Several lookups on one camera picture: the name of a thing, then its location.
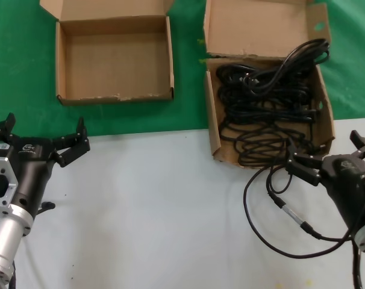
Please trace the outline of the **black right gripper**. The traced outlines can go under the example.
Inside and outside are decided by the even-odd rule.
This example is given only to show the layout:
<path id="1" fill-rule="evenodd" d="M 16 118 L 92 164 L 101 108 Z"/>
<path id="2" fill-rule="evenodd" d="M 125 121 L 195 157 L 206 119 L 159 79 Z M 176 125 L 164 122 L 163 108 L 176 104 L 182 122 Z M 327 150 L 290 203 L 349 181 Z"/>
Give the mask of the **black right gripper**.
<path id="1" fill-rule="evenodd" d="M 299 153 L 294 141 L 289 138 L 285 169 L 313 186 L 320 182 L 346 226 L 358 231 L 365 225 L 365 137 L 353 130 L 349 138 L 357 149 L 355 152 L 324 159 Z"/>

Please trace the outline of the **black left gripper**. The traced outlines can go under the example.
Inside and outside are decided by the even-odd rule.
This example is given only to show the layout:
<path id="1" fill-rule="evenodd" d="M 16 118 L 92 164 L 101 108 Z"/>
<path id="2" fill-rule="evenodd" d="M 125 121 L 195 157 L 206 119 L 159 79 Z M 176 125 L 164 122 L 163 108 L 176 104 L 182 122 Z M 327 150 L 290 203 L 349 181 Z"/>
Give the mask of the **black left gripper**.
<path id="1" fill-rule="evenodd" d="M 13 135 L 15 123 L 13 113 L 0 121 L 0 142 L 11 145 L 16 151 L 18 185 L 11 203 L 35 217 L 54 164 L 66 167 L 90 150 L 87 128 L 84 118 L 80 117 L 75 133 L 51 140 Z"/>

